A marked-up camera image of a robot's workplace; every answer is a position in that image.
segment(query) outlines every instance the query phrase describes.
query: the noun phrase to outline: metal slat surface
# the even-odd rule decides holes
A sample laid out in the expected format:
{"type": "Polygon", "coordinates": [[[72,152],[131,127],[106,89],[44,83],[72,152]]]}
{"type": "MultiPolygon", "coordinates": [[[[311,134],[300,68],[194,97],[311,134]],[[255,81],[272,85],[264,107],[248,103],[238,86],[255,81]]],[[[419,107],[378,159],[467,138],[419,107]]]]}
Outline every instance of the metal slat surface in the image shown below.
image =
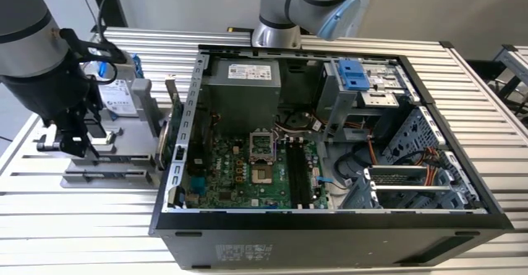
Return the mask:
{"type": "MultiPolygon", "coordinates": [[[[154,81],[152,95],[162,106],[170,105],[164,85],[170,75],[176,79],[182,97],[187,96],[199,43],[250,45],[246,33],[110,28],[106,35],[120,48],[140,55],[146,77],[154,81]]],[[[528,178],[522,171],[523,165],[528,166],[526,136],[460,61],[431,41],[351,38],[330,43],[306,36],[303,45],[304,49],[410,57],[516,232],[434,268],[247,270],[215,274],[526,274],[528,178]],[[467,108],[450,109],[459,105],[467,108]]],[[[34,116],[0,159],[0,192],[7,193],[0,195],[2,274],[190,273],[172,262],[162,240],[148,236],[156,191],[62,188],[60,174],[68,160],[39,157],[32,142],[39,126],[34,116]]]]}

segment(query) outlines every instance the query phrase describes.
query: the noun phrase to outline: wire bundle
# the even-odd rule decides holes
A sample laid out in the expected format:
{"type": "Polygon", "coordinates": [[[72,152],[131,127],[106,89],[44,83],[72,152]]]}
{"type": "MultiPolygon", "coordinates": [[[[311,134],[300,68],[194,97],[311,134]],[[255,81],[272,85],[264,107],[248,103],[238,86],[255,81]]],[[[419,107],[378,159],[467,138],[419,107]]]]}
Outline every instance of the wire bundle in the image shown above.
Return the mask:
{"type": "MultiPolygon", "coordinates": [[[[312,112],[312,113],[308,112],[308,113],[307,113],[307,116],[308,116],[308,118],[310,118],[310,120],[311,120],[310,123],[308,123],[307,125],[304,125],[303,127],[292,127],[292,126],[290,126],[290,125],[288,125],[288,121],[290,121],[292,115],[294,115],[295,113],[298,113],[298,112],[300,112],[300,110],[292,111],[292,112],[288,114],[288,116],[287,116],[284,122],[280,122],[280,120],[279,120],[280,118],[278,117],[278,121],[276,121],[276,123],[275,123],[275,126],[276,126],[280,130],[283,130],[284,132],[287,132],[287,133],[304,133],[304,132],[308,132],[308,131],[314,131],[314,129],[311,129],[311,128],[308,127],[308,126],[314,123],[314,120],[320,121],[323,127],[326,127],[326,125],[328,124],[328,121],[320,119],[320,118],[315,115],[314,112],[312,112]]],[[[354,129],[363,129],[363,124],[359,124],[358,122],[346,122],[346,123],[344,123],[344,126],[346,126],[346,127],[350,127],[350,128],[354,128],[354,129]]]]}
{"type": "MultiPolygon", "coordinates": [[[[423,153],[422,160],[419,160],[420,164],[424,161],[440,161],[439,152],[432,148],[427,147],[426,152],[423,153]]],[[[439,173],[439,168],[428,164],[428,173],[426,177],[424,186],[434,185],[436,174],[439,173]]]]}

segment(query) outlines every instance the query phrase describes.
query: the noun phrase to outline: black cable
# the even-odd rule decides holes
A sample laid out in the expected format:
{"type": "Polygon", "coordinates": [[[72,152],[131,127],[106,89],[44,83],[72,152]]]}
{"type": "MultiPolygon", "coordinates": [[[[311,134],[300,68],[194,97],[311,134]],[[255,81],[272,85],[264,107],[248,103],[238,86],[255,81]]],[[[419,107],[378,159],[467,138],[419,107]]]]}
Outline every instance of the black cable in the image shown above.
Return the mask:
{"type": "Polygon", "coordinates": [[[288,124],[288,121],[290,121],[291,117],[294,116],[294,113],[296,113],[296,112],[292,111],[292,112],[287,115],[287,118],[284,119],[284,122],[283,122],[284,125],[288,124]]]}
{"type": "Polygon", "coordinates": [[[524,101],[524,102],[519,105],[518,110],[515,110],[515,113],[514,113],[515,116],[522,112],[522,110],[523,110],[523,108],[524,108],[526,105],[527,105],[527,101],[524,101]]]}
{"type": "Polygon", "coordinates": [[[92,14],[94,24],[98,25],[96,15],[94,13],[92,6],[90,6],[88,0],[84,0],[84,2],[86,2],[86,5],[88,7],[90,14],[92,14]]]}
{"type": "Polygon", "coordinates": [[[311,128],[308,127],[292,127],[290,125],[284,125],[282,122],[275,122],[275,124],[282,127],[283,129],[287,129],[290,131],[312,131],[311,128]]]}
{"type": "Polygon", "coordinates": [[[8,142],[14,142],[14,140],[12,140],[12,139],[10,139],[10,138],[6,138],[4,136],[0,136],[0,139],[6,140],[6,141],[8,141],[8,142]]]}
{"type": "Polygon", "coordinates": [[[508,109],[511,111],[519,111],[519,114],[527,114],[528,110],[527,110],[527,105],[523,105],[523,103],[515,102],[512,100],[503,100],[506,106],[508,107],[508,109]]]}
{"type": "Polygon", "coordinates": [[[350,175],[343,174],[343,172],[339,170],[339,164],[340,164],[344,160],[347,160],[348,158],[352,158],[352,159],[356,161],[356,163],[358,163],[362,167],[364,167],[364,168],[372,166],[372,163],[368,163],[368,162],[363,161],[363,159],[356,155],[356,153],[358,153],[358,152],[362,150],[362,148],[366,147],[366,146],[367,146],[366,143],[356,144],[356,145],[352,147],[351,152],[348,152],[348,153],[346,153],[343,156],[340,156],[340,157],[338,158],[338,160],[335,161],[335,163],[334,163],[334,170],[335,170],[335,172],[336,172],[336,174],[338,174],[338,176],[339,176],[340,178],[343,178],[343,179],[356,178],[356,177],[352,177],[352,176],[350,176],[350,175]]]}
{"type": "Polygon", "coordinates": [[[116,78],[118,78],[118,67],[116,67],[116,65],[115,65],[115,63],[108,63],[111,66],[112,66],[112,68],[114,68],[114,76],[112,76],[112,78],[111,79],[106,79],[106,80],[98,80],[96,79],[96,77],[95,77],[95,75],[92,75],[92,74],[90,74],[90,75],[87,75],[87,80],[90,81],[90,82],[95,82],[95,83],[98,83],[99,85],[110,85],[112,82],[115,82],[116,81],[116,78]]]}
{"type": "Polygon", "coordinates": [[[419,150],[419,151],[406,154],[403,157],[400,157],[396,160],[396,162],[394,162],[394,166],[402,165],[408,158],[412,158],[418,154],[424,154],[424,152],[426,152],[426,150],[419,150]]]}
{"type": "Polygon", "coordinates": [[[324,182],[326,184],[331,184],[334,185],[336,188],[339,188],[340,190],[347,190],[346,187],[340,187],[338,184],[335,184],[334,182],[324,182]]]}
{"type": "MultiPolygon", "coordinates": [[[[351,145],[350,146],[350,153],[352,152],[352,148],[354,148],[354,145],[351,145]]],[[[350,161],[346,161],[346,164],[347,164],[347,167],[348,167],[348,169],[351,170],[351,172],[352,173],[356,173],[356,171],[352,169],[352,167],[350,166],[350,161]]]]}
{"type": "Polygon", "coordinates": [[[98,82],[98,84],[100,84],[100,85],[110,85],[112,82],[115,82],[116,81],[116,78],[118,78],[118,67],[116,67],[116,65],[114,64],[114,63],[108,63],[111,66],[112,66],[112,68],[114,68],[114,76],[112,76],[112,78],[111,79],[107,79],[107,80],[98,80],[96,82],[98,82]]]}
{"type": "Polygon", "coordinates": [[[99,33],[99,38],[102,43],[108,43],[110,41],[107,40],[106,34],[103,33],[103,6],[106,5],[107,0],[100,1],[99,5],[99,15],[98,15],[98,33],[99,33]]]}

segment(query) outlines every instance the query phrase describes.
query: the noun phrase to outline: orange wire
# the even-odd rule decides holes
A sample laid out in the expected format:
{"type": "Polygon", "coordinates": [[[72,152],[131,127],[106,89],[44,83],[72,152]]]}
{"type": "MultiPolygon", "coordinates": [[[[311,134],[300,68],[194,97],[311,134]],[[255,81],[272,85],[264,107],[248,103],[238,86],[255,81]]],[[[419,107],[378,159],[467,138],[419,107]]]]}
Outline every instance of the orange wire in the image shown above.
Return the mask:
{"type": "Polygon", "coordinates": [[[371,160],[372,164],[378,165],[378,159],[376,159],[376,154],[374,153],[374,148],[372,148],[372,141],[368,139],[368,144],[370,144],[370,153],[371,153],[371,160]]]}
{"type": "Polygon", "coordinates": [[[427,170],[428,170],[428,176],[426,177],[426,182],[423,183],[424,186],[428,186],[428,183],[430,183],[430,165],[428,165],[427,170]]]}
{"type": "Polygon", "coordinates": [[[419,160],[416,161],[416,163],[415,163],[416,166],[420,166],[420,165],[422,165],[424,157],[426,157],[426,153],[422,154],[422,157],[420,157],[419,160]]]}
{"type": "Polygon", "coordinates": [[[362,125],[356,124],[355,122],[346,122],[348,127],[354,127],[356,129],[362,128],[362,125]]]}
{"type": "Polygon", "coordinates": [[[434,185],[436,173],[439,173],[439,169],[438,169],[438,168],[435,169],[435,173],[434,173],[432,176],[431,176],[430,186],[434,185]]]}

